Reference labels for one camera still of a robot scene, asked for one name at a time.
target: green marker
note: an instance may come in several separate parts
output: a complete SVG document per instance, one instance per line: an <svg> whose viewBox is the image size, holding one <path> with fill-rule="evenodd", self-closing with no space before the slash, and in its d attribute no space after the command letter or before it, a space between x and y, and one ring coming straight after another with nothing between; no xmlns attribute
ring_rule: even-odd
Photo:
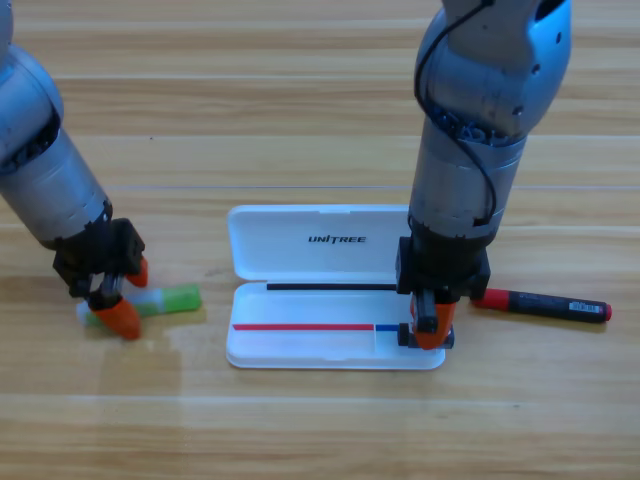
<svg viewBox="0 0 640 480"><path fill-rule="evenodd" d="M202 305L197 285L171 288L155 288L125 297L135 307L140 317L151 317L165 313L188 312ZM76 306L78 321L84 326L101 326L100 319L89 309L87 302Z"/></svg>

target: wooden table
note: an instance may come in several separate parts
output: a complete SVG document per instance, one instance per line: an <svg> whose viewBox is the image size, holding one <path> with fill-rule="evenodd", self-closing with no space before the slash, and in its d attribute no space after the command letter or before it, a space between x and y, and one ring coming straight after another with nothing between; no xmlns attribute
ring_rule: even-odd
<svg viewBox="0 0 640 480"><path fill-rule="evenodd" d="M640 478L640 3L574 2L492 285L609 301L604 330L479 314L432 373L243 371L225 359L245 203L401 203L435 0L16 0L16 41L148 243L154 285L206 308L133 344L80 328L0 210L0 476L19 479Z"/></svg>

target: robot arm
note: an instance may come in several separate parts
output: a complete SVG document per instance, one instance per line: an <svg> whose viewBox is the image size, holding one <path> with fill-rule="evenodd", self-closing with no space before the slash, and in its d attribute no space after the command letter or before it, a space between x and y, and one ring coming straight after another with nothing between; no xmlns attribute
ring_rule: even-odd
<svg viewBox="0 0 640 480"><path fill-rule="evenodd" d="M11 3L0 0L0 194L45 247L74 298L124 338L139 335L137 313L120 294L124 277L146 284L145 246L113 207L62 127L52 78L11 44ZM95 275L104 274L92 291Z"/></svg>
<svg viewBox="0 0 640 480"><path fill-rule="evenodd" d="M423 39L415 95L426 119L400 241L413 334L437 348L462 296L481 298L486 247L502 220L529 132L570 55L570 0L443 0Z"/></svg>

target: cable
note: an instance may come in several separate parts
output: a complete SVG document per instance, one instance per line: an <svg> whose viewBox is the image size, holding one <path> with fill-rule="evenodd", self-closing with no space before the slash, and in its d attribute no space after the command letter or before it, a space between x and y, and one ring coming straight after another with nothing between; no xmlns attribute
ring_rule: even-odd
<svg viewBox="0 0 640 480"><path fill-rule="evenodd" d="M435 38L435 40L433 42L431 42L431 45L429 45L429 48L427 49L427 52L425 53L424 57L422 58L422 60L418 64L418 67L416 68L416 73L415 73L415 76L414 76L414 79L413 79L414 80L413 81L413 94L416 97L416 100L418 101L418 105L420 105L420 108L422 109L422 111L436 125L437 125L437 123L435 122L435 119L433 118L432 111L428 106L428 102L431 102L431 100L429 99L429 85L428 84L425 85L425 96L426 96L426 98L422 97L421 88L420 88L420 83L421 83L421 80L422 80L422 74L423 74L424 69L425 69L425 67L427 65L427 62L429 61L429 58L431 57L431 55L433 54L435 49L438 47L440 42L447 35L449 35L456 28L458 28L459 26L463 25L468 20L470 20L471 18L476 16L478 13L480 13L485 8L493 6L494 3L495 3L495 0L482 0L480 5L478 5L474 9L470 10L468 13L466 13L465 15L463 15L462 17L457 19L455 22L453 22L451 25L446 27L444 30L442 30L442 32L440 32L438 34L438 36ZM478 170L480 170L480 173L482 174L482 176L483 176L483 178L484 178L484 180L485 180L485 182L487 184L487 188L489 189L489 193L491 195L491 208L487 212L486 217L484 217L482 219L476 219L476 222L475 222L476 226L478 226L478 225L487 225L491 221L491 218L493 217L493 215L496 213L496 208L497 208L497 204L498 204L498 199L497 199L497 195L496 195L496 188L493 185L493 180L491 180L491 177L487 173L487 170L486 170L486 168L484 166L484 163L482 162L480 157L478 157L478 155L476 155L475 152L473 150L471 150L471 148L469 148L469 146L467 144L461 142L458 139L458 137L456 136L455 132L447 131L447 135L458 146L458 148L460 148L460 150L462 150L469 157L469 159L471 159L471 161L478 168Z"/></svg>

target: white box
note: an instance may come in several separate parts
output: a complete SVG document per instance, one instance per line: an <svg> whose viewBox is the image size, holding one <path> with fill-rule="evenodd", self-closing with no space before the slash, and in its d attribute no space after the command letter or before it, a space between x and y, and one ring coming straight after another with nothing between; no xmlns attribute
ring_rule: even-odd
<svg viewBox="0 0 640 480"><path fill-rule="evenodd" d="M242 206L229 213L228 229L236 274L252 282L235 292L231 364L431 370L444 361L444 349L398 346L398 324L412 321L410 296L373 289L395 284L398 241L410 235L406 206Z"/></svg>

